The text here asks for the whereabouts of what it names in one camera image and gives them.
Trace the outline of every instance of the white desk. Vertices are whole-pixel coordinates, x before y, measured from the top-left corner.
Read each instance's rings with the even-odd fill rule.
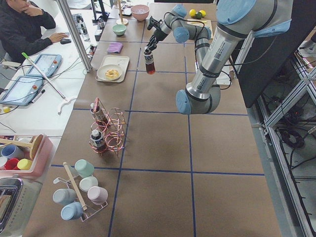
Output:
[[[86,23],[90,41],[83,42],[85,48],[89,48],[91,44],[96,45],[94,33],[97,29],[96,25],[92,25],[92,11],[91,10],[73,10],[72,13],[81,13]],[[61,13],[55,17],[57,27],[55,29],[47,30],[43,38],[50,36],[54,32],[69,32],[66,22]],[[55,74],[63,72],[75,62],[78,63],[71,70],[64,72],[60,77],[53,80],[54,85],[67,97],[77,96],[82,86],[86,71],[79,58],[79,54],[74,42],[69,44],[54,43],[40,53],[60,54],[62,55],[62,63]],[[32,55],[30,58],[35,60],[37,55]],[[19,70],[12,79],[17,79],[18,76],[23,75],[23,71]],[[25,134],[46,134],[47,136],[62,136],[66,127],[67,121],[73,109],[74,101],[65,105],[62,108],[61,115],[57,114],[57,106],[63,99],[57,92],[47,83],[43,89],[45,93],[34,104],[28,106],[20,106],[16,110],[0,116],[0,121],[6,126],[11,127],[16,133],[13,133],[9,128],[0,124],[1,135],[25,135]]]

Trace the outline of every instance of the green bowl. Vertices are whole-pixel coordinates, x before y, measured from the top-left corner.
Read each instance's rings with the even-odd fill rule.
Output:
[[[126,26],[122,24],[118,24],[118,25],[113,26],[112,30],[116,35],[122,36],[124,35],[126,31]]]

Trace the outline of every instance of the bowl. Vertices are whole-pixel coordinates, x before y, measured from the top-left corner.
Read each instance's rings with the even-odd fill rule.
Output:
[[[132,16],[138,21],[145,20],[149,15],[149,7],[146,5],[135,5],[130,10]]]
[[[122,25],[122,24],[115,25],[112,27],[112,30],[117,36],[122,36],[124,35],[126,31],[126,25]]]
[[[115,74],[112,77],[107,77],[106,73],[109,70],[115,70],[115,71],[117,71],[117,74]],[[123,74],[123,69],[119,65],[116,65],[116,64],[107,64],[107,65],[102,66],[101,68],[99,68],[98,71],[97,71],[98,79],[103,80],[103,81],[117,80],[117,79],[120,78],[120,76],[122,76],[122,74]]]

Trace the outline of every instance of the blue joint cap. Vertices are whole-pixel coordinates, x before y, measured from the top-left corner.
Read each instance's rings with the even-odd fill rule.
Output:
[[[276,36],[279,34],[283,34],[283,33],[287,32],[288,29],[290,29],[291,20],[292,19],[290,19],[288,21],[284,21],[280,24],[277,24],[275,26],[272,26],[272,27],[269,27],[266,29],[256,31],[253,33],[253,36],[255,38],[263,38],[263,37]]]
[[[177,27],[173,31],[173,36],[178,43],[184,43],[185,41],[189,39],[190,34],[187,28]]]
[[[230,25],[240,21],[247,15],[257,0],[220,0],[217,5],[217,21],[222,25]]]
[[[207,32],[208,32],[208,40],[210,40],[212,38],[212,32],[211,32],[209,27],[206,27],[206,29],[207,29]]]
[[[187,15],[187,10],[182,6],[181,4],[175,5],[175,7],[172,9],[175,13],[177,13],[181,17],[185,17]]]
[[[176,105],[178,111],[183,115],[191,114],[191,105],[185,90],[179,90],[176,95]]]

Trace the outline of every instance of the red cup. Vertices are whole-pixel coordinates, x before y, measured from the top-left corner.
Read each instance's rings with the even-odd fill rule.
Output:
[[[18,158],[8,159],[8,161],[4,165],[4,169],[5,170],[20,170],[17,166],[19,161],[20,160]]]

